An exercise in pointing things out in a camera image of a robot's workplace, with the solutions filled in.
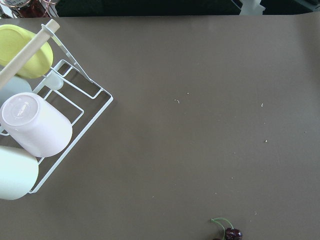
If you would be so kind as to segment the dark red cherry pair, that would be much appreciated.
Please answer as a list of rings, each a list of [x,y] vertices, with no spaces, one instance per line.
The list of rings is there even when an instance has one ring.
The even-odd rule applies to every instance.
[[[242,231],[235,228],[228,219],[224,217],[216,217],[216,218],[211,218],[210,222],[222,228],[222,238],[215,238],[215,240],[242,240],[243,239]]]

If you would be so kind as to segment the pink plastic cup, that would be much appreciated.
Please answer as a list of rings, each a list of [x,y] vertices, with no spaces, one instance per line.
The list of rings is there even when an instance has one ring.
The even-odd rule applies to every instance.
[[[0,124],[26,151],[40,158],[60,153],[73,134],[71,122],[32,92],[8,98],[0,108]]]

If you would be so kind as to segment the grey-blue plastic cup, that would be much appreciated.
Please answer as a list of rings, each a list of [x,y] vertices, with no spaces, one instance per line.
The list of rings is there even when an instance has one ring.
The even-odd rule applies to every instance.
[[[0,106],[13,95],[25,92],[32,92],[30,84],[21,77],[13,76],[8,83],[0,89]]]

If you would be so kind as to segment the yellow plastic cup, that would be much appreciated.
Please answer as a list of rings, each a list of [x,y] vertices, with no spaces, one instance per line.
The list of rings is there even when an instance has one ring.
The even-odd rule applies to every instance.
[[[5,67],[36,34],[13,24],[0,26],[0,66]],[[45,43],[17,72],[25,79],[36,79],[46,74],[54,60],[51,46]]]

